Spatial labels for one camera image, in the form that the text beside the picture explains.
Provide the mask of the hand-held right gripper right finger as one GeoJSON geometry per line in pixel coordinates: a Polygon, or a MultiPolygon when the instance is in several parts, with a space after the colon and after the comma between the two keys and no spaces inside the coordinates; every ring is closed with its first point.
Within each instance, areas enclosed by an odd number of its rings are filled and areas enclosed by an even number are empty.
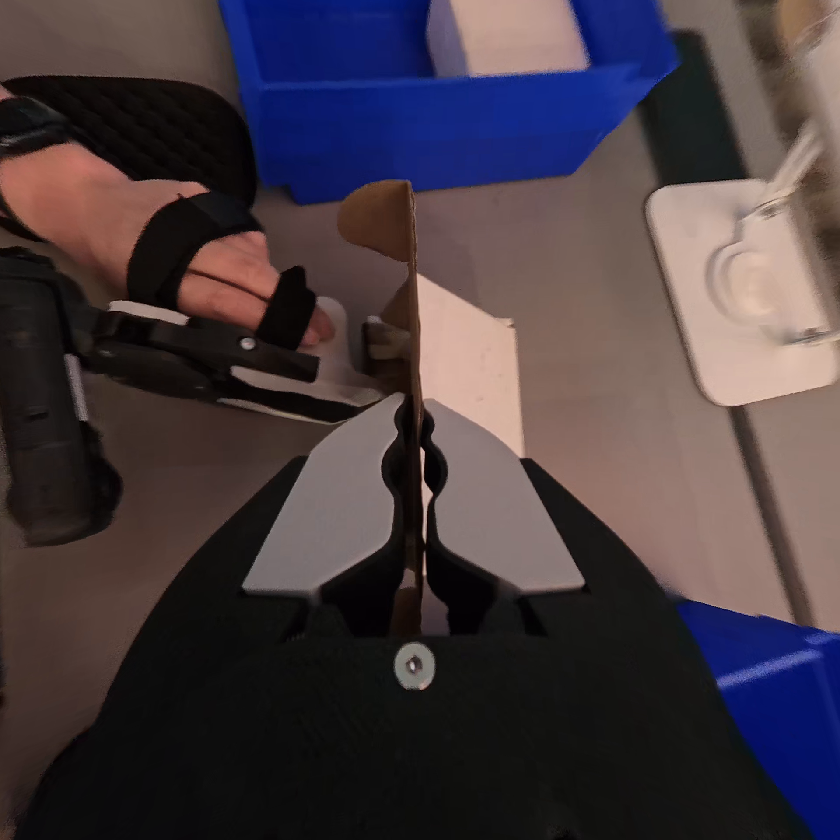
{"type": "Polygon", "coordinates": [[[449,635],[478,632],[498,602],[585,589],[522,458],[498,436],[434,400],[420,437],[427,493],[425,582],[449,635]]]}

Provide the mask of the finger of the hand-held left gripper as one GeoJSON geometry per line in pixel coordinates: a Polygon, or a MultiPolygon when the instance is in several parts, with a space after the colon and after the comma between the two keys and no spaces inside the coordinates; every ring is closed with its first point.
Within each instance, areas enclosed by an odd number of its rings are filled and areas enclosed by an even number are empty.
{"type": "Polygon", "coordinates": [[[412,334],[377,316],[364,321],[363,342],[366,357],[372,363],[410,361],[412,358],[412,334]]]}

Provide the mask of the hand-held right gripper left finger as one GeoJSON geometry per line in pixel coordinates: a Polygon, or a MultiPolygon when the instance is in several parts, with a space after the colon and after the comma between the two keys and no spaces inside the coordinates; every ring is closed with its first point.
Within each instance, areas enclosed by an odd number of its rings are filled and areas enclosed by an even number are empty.
{"type": "Polygon", "coordinates": [[[352,634],[389,632],[406,569],[413,401],[393,394],[323,439],[276,515],[242,591],[334,606],[352,634]]]}

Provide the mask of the white cardboard box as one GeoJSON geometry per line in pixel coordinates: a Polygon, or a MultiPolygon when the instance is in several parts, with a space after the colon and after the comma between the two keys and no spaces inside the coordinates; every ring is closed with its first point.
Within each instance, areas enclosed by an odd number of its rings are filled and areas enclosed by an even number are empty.
{"type": "Polygon", "coordinates": [[[439,78],[551,74],[591,64],[569,1],[432,1],[426,43],[439,78]]]}
{"type": "Polygon", "coordinates": [[[358,188],[339,208],[338,230],[349,244],[406,269],[404,282],[376,316],[412,334],[412,358],[372,363],[364,350],[364,371],[386,392],[401,392],[413,401],[412,499],[406,509],[411,525],[406,572],[389,629],[390,635],[407,637],[421,630],[424,596],[427,493],[419,443],[423,399],[454,409],[524,456],[517,334],[511,320],[489,315],[418,272],[410,182],[381,181],[358,188]]]}

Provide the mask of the person's left hand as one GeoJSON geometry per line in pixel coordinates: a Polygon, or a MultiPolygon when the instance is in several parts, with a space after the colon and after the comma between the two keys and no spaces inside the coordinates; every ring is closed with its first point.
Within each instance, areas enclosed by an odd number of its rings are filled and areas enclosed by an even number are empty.
{"type": "MultiPolygon", "coordinates": [[[[3,161],[2,196],[19,221],[128,298],[128,266],[152,216],[207,192],[198,182],[131,181],[76,143],[3,161]]],[[[250,232],[205,245],[189,265],[176,309],[256,331],[279,281],[266,236],[250,232]]]]}

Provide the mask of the blue plastic bin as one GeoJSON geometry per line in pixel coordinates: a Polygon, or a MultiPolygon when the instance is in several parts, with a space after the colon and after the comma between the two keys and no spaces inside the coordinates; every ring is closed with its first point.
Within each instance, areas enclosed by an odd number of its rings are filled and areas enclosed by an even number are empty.
{"type": "Polygon", "coordinates": [[[839,635],[677,604],[758,761],[814,838],[839,838],[839,635]]]}
{"type": "Polygon", "coordinates": [[[437,78],[429,2],[223,1],[259,179],[300,205],[575,173],[679,59],[657,2],[572,8],[589,69],[437,78]]]}

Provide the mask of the black wristwatch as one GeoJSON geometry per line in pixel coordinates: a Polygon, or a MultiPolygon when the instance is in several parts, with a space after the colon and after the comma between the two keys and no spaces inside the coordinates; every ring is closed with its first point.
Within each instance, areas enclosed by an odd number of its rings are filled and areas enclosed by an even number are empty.
{"type": "Polygon", "coordinates": [[[1,100],[1,161],[32,154],[75,139],[69,120],[30,97],[1,100]]]}

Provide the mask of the instruction sheet on stand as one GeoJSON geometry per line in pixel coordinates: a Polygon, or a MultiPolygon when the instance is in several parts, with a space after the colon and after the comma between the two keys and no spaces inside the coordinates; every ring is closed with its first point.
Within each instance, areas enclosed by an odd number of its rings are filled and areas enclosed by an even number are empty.
{"type": "Polygon", "coordinates": [[[780,2],[808,118],[770,181],[667,185],[646,216],[690,367],[719,406],[838,381],[838,326],[794,197],[819,161],[838,187],[838,2],[780,2]]]}

